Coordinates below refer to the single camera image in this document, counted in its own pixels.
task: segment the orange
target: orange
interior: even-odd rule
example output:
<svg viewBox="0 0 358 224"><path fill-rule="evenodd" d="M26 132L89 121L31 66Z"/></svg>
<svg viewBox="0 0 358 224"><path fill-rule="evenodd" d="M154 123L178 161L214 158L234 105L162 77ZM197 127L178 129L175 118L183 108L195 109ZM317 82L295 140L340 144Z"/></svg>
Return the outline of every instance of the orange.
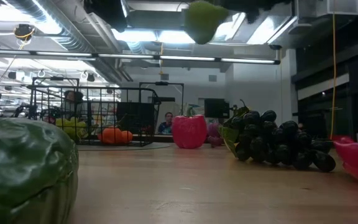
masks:
<svg viewBox="0 0 358 224"><path fill-rule="evenodd" d="M108 127L102 133L103 143L119 144L122 143L122 133L119 128L114 126Z"/></svg>
<svg viewBox="0 0 358 224"><path fill-rule="evenodd" d="M134 135L130 131L122 132L122 141L124 143L130 143L134 138Z"/></svg>

